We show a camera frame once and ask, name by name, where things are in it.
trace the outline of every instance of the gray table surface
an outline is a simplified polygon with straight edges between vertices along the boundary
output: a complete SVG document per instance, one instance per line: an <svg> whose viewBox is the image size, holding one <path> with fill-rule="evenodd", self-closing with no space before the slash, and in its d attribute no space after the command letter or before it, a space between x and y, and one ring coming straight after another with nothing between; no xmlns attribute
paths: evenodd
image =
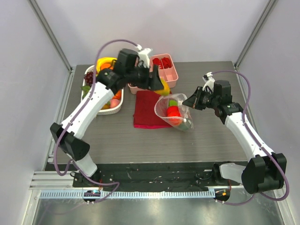
<svg viewBox="0 0 300 225"><path fill-rule="evenodd" d="M76 67L67 102L65 117L79 104L84 72L89 65ZM232 62L178 62L175 63L179 79L173 93L190 96L202 86L202 76L209 71L233 70ZM215 79L228 80L232 86L233 101L245 102L235 74L223 73ZM234 135L212 109L191 110L194 130L181 132L174 128L137 129L133 127L135 95L128 87L124 90L121 110L113 115L97 116L87 129L83 140L90 144L90 155L95 163L142 162L200 162L240 161L246 155ZM58 163L69 158L58 152Z"/></svg>

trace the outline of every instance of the red ball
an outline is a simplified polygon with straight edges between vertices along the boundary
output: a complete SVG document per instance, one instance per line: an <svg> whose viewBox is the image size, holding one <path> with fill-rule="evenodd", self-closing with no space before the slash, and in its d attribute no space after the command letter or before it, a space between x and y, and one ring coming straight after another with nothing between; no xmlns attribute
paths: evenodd
<svg viewBox="0 0 300 225"><path fill-rule="evenodd" d="M173 117L173 116L177 116L180 117L180 112L179 111L174 111L171 112L170 114L168 114L168 117ZM183 118L169 118L169 122L171 123L171 125L173 126L179 126L183 121Z"/></svg>
<svg viewBox="0 0 300 225"><path fill-rule="evenodd" d="M179 108L178 108L178 106L170 106L170 107L168 107L168 109L167 109L167 115L169 115L170 113L172 113L172 112L179 112Z"/></svg>

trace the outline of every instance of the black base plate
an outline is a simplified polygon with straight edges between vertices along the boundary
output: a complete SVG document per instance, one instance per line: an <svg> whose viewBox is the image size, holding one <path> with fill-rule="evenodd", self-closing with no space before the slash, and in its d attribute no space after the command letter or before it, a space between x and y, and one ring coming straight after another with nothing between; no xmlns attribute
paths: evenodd
<svg viewBox="0 0 300 225"><path fill-rule="evenodd" d="M98 164L101 171L101 182L120 182L118 191L139 192L189 192L206 191L206 186L228 186L228 180L219 179L211 170L214 164L228 162L199 162L199 163L138 163L138 164ZM235 162L247 165L247 162ZM54 166L48 164L46 171L53 171ZM239 185L232 181L232 186ZM84 182L74 181L73 187L96 187ZM104 187L105 191L114 188Z"/></svg>

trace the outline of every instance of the grapes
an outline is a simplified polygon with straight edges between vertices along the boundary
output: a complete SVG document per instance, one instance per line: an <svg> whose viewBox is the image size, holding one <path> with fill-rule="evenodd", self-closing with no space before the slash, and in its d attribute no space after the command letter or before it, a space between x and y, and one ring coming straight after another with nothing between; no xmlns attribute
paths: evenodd
<svg viewBox="0 0 300 225"><path fill-rule="evenodd" d="M84 75L84 80L85 80L86 84L91 87L93 84L93 72L87 72Z"/></svg>

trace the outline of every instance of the yellow fruit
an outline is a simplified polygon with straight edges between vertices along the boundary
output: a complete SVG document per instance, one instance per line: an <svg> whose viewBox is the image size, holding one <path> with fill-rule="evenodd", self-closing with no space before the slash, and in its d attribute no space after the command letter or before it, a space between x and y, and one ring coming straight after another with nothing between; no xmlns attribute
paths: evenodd
<svg viewBox="0 0 300 225"><path fill-rule="evenodd" d="M160 81L163 84L164 89L163 90L156 90L154 92L159 94L159 95L164 95L164 96L169 95L170 91L171 91L170 88L169 88L169 85L167 84L167 82L163 78L160 78Z"/></svg>
<svg viewBox="0 0 300 225"><path fill-rule="evenodd" d="M117 60L117 58L103 57L103 58L98 59L98 61L97 61L97 68L96 68L97 72L99 73L99 71L101 70L101 66L103 64L106 64L106 63L111 64L113 60Z"/></svg>
<svg viewBox="0 0 300 225"><path fill-rule="evenodd" d="M102 107L101 110L103 110L103 109L109 109L109 108L110 108L110 106L109 106L108 104L105 104L105 105Z"/></svg>

